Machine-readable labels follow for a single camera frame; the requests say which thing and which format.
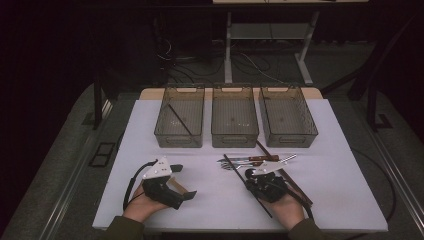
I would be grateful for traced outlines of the white metal desk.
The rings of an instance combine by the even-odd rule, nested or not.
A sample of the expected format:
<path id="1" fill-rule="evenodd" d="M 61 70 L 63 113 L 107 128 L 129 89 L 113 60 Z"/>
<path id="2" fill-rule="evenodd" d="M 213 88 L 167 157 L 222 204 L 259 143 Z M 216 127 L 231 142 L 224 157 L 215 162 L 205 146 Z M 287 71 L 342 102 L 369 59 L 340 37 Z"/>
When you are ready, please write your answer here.
<path id="1" fill-rule="evenodd" d="M 369 0 L 213 0 L 214 5 L 237 5 L 253 7 L 259 5 L 275 10 L 277 5 L 283 7 L 302 4 L 308 7 L 321 7 L 325 4 L 330 6 L 342 6 L 352 3 L 367 3 Z M 295 62 L 301 77 L 306 85 L 312 85 L 313 81 L 305 63 L 308 48 L 320 15 L 319 10 L 314 10 L 308 22 L 295 23 L 235 23 L 232 20 L 232 11 L 229 10 L 226 17 L 226 38 L 224 54 L 224 81 L 233 82 L 231 42 L 233 40 L 302 40 L 302 48 L 294 54 Z"/>

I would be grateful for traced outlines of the large black metal stand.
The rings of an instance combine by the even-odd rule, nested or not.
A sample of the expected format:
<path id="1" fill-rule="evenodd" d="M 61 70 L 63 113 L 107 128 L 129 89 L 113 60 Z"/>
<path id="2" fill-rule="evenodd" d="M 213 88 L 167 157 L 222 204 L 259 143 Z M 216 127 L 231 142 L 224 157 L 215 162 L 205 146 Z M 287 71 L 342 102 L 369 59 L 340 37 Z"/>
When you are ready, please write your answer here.
<path id="1" fill-rule="evenodd" d="M 387 128 L 377 114 L 377 92 L 395 102 L 417 133 L 424 134 L 424 12 L 407 18 L 378 41 L 370 57 L 358 69 L 321 89 L 326 95 L 350 82 L 349 99 L 367 97 L 366 121 L 373 130 Z"/>

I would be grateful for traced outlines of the small wooden spoon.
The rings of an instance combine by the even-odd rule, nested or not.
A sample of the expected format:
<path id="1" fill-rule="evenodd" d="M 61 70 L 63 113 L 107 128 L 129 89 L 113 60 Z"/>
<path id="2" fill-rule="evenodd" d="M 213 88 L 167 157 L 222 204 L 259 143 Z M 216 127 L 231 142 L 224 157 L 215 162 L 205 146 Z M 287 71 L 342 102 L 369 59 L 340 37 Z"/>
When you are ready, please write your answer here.
<path id="1" fill-rule="evenodd" d="M 168 184 L 170 184 L 173 188 L 175 188 L 177 192 L 180 194 L 185 194 L 188 192 L 188 190 L 185 187 L 183 187 L 180 183 L 178 183 L 174 177 L 171 177 L 168 180 Z"/>

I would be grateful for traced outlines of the transparent grey plastic bin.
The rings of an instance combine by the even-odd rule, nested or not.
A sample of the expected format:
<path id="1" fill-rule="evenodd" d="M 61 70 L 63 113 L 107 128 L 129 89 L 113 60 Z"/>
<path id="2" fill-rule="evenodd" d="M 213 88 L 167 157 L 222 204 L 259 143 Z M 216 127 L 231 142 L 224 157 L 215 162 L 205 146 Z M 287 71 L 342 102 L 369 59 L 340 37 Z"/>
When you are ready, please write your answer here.
<path id="1" fill-rule="evenodd" d="M 169 84 L 164 91 L 154 135 L 161 148 L 200 148 L 203 145 L 203 84 Z M 173 106 L 192 132 L 190 136 L 169 109 Z"/>
<path id="2" fill-rule="evenodd" d="M 309 148 L 318 136 L 299 87 L 265 87 L 259 92 L 262 126 L 268 147 Z"/>
<path id="3" fill-rule="evenodd" d="M 259 135 L 251 84 L 215 84 L 212 91 L 212 146 L 253 148 Z"/>

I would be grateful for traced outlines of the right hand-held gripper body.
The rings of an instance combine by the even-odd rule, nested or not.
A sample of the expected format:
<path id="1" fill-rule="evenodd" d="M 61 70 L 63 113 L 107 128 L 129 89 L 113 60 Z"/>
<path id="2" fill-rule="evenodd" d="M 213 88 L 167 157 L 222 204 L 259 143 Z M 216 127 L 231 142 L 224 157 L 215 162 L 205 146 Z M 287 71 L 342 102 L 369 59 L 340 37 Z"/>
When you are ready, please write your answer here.
<path id="1" fill-rule="evenodd" d="M 257 188 L 252 189 L 260 191 L 262 193 L 261 200 L 269 203 L 278 201 L 287 193 L 287 185 L 284 178 L 277 176 L 276 172 L 251 178 L 258 184 Z"/>

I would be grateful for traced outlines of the fork with wooden handle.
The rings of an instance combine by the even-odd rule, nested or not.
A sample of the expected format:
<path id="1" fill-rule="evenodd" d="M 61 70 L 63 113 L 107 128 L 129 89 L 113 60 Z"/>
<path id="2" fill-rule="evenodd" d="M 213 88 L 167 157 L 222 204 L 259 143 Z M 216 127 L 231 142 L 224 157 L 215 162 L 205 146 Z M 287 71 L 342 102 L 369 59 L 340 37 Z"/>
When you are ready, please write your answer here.
<path id="1" fill-rule="evenodd" d="M 228 162 L 223 162 L 220 164 L 220 167 L 224 170 L 233 170 L 235 169 L 239 169 L 242 167 L 258 167 L 260 165 L 262 165 L 263 162 L 243 162 L 243 163 L 228 163 Z"/>

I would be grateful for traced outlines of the knife with wooden handle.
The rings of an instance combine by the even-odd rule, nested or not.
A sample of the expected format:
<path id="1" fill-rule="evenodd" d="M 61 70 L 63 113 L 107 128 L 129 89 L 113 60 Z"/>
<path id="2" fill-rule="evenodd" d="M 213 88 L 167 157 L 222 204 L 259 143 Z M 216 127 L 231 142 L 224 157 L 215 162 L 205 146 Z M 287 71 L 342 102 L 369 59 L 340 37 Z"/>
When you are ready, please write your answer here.
<path id="1" fill-rule="evenodd" d="M 240 158 L 228 158 L 227 160 L 225 158 L 218 160 L 217 162 L 227 162 L 230 160 L 231 162 L 247 162 L 247 161 L 279 161 L 280 158 L 278 155 L 271 155 L 270 158 L 267 156 L 251 156 L 251 157 L 240 157 Z"/>

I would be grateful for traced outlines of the person's right hand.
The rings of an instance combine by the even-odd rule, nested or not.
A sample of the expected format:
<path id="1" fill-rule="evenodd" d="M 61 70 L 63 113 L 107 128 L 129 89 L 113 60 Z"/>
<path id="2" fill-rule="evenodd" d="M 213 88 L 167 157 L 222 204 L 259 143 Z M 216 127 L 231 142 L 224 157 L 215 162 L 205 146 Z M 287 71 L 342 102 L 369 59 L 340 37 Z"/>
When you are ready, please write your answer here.
<path id="1" fill-rule="evenodd" d="M 265 202 L 276 215 L 279 223 L 288 231 L 305 219 L 302 205 L 291 195 L 285 195 L 273 203 Z"/>

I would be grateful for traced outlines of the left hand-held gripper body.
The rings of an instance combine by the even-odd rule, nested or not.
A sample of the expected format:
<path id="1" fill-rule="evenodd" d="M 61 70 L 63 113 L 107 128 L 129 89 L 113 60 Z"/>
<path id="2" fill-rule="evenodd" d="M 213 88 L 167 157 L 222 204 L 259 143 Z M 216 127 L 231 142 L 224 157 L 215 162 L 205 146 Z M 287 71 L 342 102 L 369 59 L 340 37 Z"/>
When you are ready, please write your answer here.
<path id="1" fill-rule="evenodd" d="M 142 187 L 144 194 L 150 199 L 178 210 L 184 199 L 182 194 L 168 186 L 168 180 L 174 173 L 170 166 L 166 157 L 155 161 L 153 166 L 143 174 Z"/>

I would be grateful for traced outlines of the metal floor rail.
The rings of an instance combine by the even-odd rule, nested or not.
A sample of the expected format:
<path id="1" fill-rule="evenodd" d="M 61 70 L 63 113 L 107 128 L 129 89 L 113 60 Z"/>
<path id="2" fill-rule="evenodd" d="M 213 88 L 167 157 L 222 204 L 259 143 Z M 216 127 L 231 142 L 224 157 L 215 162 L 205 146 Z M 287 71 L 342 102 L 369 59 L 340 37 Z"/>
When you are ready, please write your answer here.
<path id="1" fill-rule="evenodd" d="M 51 203 L 37 240 L 53 240 L 56 235 L 112 108 L 109 100 L 103 102 L 103 119 L 96 130 L 93 129 L 94 108 L 78 119 L 77 114 L 83 107 L 76 105 L 68 116 L 37 173 L 44 190 L 42 200 Z"/>
<path id="2" fill-rule="evenodd" d="M 380 132 L 367 129 L 366 136 L 371 141 L 371 150 L 376 153 L 370 161 L 389 181 L 392 205 L 387 221 L 399 227 L 394 224 L 393 217 L 403 205 L 424 239 L 424 146 L 415 135 L 403 138 L 390 129 Z"/>

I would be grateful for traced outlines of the person's left hand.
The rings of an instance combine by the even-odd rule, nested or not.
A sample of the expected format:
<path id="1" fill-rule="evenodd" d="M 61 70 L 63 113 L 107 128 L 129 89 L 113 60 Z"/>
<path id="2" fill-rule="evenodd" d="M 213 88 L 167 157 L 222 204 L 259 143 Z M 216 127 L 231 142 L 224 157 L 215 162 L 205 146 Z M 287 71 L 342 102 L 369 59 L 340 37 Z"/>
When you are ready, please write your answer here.
<path id="1" fill-rule="evenodd" d="M 154 201 L 144 194 L 141 185 L 137 187 L 132 200 L 123 212 L 123 217 L 144 223 L 154 213 L 166 209 L 167 205 Z"/>

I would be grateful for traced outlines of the metal spoon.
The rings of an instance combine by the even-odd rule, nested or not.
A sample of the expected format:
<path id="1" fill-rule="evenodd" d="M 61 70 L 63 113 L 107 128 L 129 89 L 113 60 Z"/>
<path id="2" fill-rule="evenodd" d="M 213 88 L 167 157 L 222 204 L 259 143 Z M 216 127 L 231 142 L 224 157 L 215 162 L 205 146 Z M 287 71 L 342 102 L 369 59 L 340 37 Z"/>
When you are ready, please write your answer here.
<path id="1" fill-rule="evenodd" d="M 296 154 L 292 154 L 278 161 L 263 161 L 259 166 L 247 169 L 245 176 L 250 179 L 260 175 L 266 175 L 281 170 L 290 160 L 296 158 Z"/>

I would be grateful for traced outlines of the black floor outlet frame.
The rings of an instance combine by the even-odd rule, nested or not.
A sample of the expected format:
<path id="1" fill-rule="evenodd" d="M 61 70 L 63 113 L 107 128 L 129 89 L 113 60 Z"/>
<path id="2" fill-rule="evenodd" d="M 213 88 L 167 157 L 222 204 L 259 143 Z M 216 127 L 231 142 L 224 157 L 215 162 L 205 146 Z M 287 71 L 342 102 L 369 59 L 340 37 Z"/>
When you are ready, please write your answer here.
<path id="1" fill-rule="evenodd" d="M 113 153 L 115 144 L 113 142 L 101 142 L 91 160 L 90 167 L 106 167 Z"/>

